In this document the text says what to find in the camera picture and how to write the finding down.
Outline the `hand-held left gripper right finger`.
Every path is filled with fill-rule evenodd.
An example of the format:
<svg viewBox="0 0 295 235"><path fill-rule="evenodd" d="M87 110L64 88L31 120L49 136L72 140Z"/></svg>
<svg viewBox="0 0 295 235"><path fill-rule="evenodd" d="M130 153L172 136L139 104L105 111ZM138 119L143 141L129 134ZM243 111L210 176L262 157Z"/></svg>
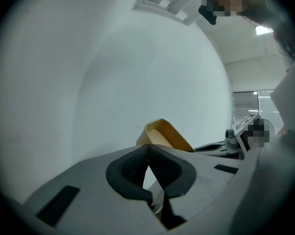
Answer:
<svg viewBox="0 0 295 235"><path fill-rule="evenodd" d="M151 208L171 230L209 206L239 170L240 160L198 155L162 145L148 146Z"/></svg>

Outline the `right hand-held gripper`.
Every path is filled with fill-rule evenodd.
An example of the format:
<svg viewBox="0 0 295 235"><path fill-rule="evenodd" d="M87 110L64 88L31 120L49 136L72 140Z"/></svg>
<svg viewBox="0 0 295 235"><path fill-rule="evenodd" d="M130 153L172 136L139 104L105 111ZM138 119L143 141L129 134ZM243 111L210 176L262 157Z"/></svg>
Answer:
<svg viewBox="0 0 295 235"><path fill-rule="evenodd" d="M199 155L241 160L241 157L242 159L245 158L248 151L264 148L275 136L273 125L268 120L261 118L259 114L254 113L235 125L234 134L241 148L240 154L227 153L223 141L202 145L194 148L194 150L199 152Z"/></svg>

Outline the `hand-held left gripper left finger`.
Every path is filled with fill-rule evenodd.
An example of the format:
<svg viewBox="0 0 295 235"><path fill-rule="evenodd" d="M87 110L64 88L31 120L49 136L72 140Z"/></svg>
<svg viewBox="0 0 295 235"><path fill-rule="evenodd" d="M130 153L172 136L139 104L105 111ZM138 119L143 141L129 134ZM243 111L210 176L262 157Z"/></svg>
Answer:
<svg viewBox="0 0 295 235"><path fill-rule="evenodd" d="M48 235L158 235L165 226L143 187L148 146L82 160L37 189L25 208Z"/></svg>

